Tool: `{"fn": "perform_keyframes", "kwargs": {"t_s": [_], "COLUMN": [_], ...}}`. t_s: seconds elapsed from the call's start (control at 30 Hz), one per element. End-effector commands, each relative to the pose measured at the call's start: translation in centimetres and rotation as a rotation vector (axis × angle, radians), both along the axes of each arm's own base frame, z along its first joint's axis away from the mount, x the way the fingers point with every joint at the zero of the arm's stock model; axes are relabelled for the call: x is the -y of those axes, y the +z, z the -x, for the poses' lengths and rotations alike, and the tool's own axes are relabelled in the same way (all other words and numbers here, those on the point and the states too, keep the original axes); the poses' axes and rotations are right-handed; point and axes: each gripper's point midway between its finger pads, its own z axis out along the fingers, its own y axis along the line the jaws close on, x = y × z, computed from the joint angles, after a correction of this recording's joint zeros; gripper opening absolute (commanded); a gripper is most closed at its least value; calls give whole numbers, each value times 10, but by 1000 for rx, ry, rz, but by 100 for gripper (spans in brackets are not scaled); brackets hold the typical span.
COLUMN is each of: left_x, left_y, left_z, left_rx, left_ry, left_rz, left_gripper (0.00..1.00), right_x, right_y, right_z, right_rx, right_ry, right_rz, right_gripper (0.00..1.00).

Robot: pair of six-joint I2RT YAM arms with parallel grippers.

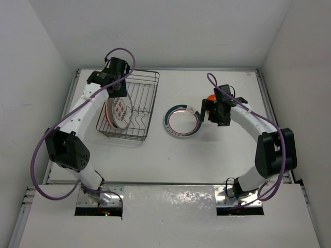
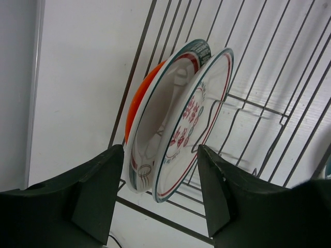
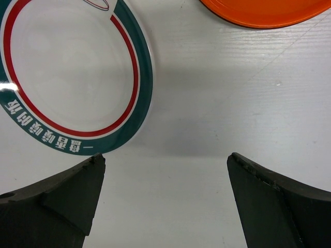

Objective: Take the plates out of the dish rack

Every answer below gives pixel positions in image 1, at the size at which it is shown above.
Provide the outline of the orange plastic plate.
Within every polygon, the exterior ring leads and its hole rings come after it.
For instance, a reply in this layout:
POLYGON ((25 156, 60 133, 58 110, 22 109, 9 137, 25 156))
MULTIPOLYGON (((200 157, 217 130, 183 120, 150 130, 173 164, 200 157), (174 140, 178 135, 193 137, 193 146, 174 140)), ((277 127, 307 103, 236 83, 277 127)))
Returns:
POLYGON ((207 97, 207 100, 211 100, 211 101, 216 100, 216 96, 215 96, 215 94, 209 95, 209 96, 207 97))

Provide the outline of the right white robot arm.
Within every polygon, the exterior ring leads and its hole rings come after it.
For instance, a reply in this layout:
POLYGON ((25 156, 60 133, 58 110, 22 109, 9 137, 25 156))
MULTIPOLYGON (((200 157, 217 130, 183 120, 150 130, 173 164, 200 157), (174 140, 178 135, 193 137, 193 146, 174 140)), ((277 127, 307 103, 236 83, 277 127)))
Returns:
POLYGON ((233 181, 233 197, 239 199, 257 190, 272 177, 297 167, 294 133, 280 129, 251 109, 243 97, 231 94, 229 85, 214 88, 213 100, 203 99, 199 122, 208 113, 208 121, 227 127, 231 121, 239 124, 256 142, 254 166, 233 181))

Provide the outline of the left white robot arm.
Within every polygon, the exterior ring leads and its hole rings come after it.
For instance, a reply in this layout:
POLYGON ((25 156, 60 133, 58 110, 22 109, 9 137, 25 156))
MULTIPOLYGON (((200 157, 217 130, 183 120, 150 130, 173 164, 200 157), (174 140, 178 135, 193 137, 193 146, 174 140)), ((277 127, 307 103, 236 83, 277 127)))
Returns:
POLYGON ((126 94, 125 81, 93 94, 110 83, 121 79, 129 73, 130 66, 125 60, 111 57, 102 71, 93 71, 87 79, 85 88, 74 105, 74 109, 86 103, 50 132, 45 139, 49 158, 69 171, 84 186, 98 190, 103 178, 89 165, 90 151, 83 144, 87 127, 96 112, 101 108, 109 96, 124 96, 126 94))

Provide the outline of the white plate grey rim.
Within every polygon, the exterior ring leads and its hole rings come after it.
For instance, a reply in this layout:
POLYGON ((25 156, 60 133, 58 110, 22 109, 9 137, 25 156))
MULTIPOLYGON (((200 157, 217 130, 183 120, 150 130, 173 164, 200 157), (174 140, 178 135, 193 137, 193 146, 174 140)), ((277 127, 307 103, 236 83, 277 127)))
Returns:
POLYGON ((129 127, 133 115, 132 101, 130 94, 125 97, 117 97, 113 99, 111 104, 113 123, 118 129, 126 129, 129 127))

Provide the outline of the white plate red rim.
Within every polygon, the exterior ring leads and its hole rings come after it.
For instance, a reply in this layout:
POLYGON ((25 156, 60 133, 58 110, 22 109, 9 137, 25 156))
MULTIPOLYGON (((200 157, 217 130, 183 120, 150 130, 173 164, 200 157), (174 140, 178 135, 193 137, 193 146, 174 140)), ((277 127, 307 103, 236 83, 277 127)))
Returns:
POLYGON ((172 136, 189 138, 201 128, 200 113, 190 105, 175 105, 165 113, 163 124, 172 136))

